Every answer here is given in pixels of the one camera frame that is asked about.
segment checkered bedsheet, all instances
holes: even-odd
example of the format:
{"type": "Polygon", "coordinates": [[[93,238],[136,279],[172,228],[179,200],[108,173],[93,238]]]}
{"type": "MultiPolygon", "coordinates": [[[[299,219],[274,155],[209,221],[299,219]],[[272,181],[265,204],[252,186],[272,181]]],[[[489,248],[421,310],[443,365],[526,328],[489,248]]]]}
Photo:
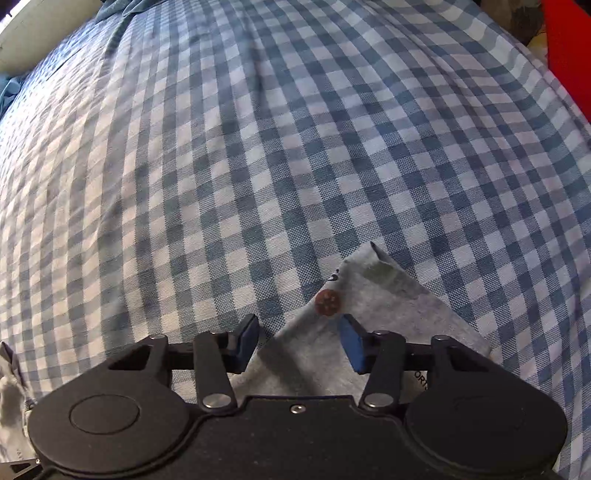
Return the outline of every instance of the checkered bedsheet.
{"type": "Polygon", "coordinates": [[[0,122],[0,338],[38,398],[150,332],[255,312],[272,334],[373,240],[564,407],[577,478],[590,138],[470,0],[168,0],[90,22],[0,122]]]}

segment round black disc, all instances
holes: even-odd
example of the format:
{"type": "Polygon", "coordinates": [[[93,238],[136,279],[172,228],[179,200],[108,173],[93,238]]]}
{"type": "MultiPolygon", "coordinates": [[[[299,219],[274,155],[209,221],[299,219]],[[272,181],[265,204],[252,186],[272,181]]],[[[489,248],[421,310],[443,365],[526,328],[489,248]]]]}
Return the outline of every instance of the round black disc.
{"type": "Polygon", "coordinates": [[[186,403],[152,377],[105,370],[41,400],[28,428],[42,458],[65,471],[104,475],[153,462],[188,425],[186,403]]]}
{"type": "Polygon", "coordinates": [[[433,456],[491,475],[548,467],[567,433],[560,407],[542,392],[472,372],[421,394],[409,406],[405,424],[433,456]]]}

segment blue and white gingham fabric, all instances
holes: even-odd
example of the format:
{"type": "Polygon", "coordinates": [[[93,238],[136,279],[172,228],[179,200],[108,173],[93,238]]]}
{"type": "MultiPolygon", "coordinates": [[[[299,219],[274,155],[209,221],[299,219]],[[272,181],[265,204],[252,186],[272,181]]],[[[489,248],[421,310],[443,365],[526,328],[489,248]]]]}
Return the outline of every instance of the blue and white gingham fabric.
{"type": "Polygon", "coordinates": [[[372,240],[564,407],[557,467],[577,478],[590,147],[470,0],[168,0],[90,22],[0,122],[0,338],[38,398],[150,332],[250,312],[277,332],[372,240]]]}

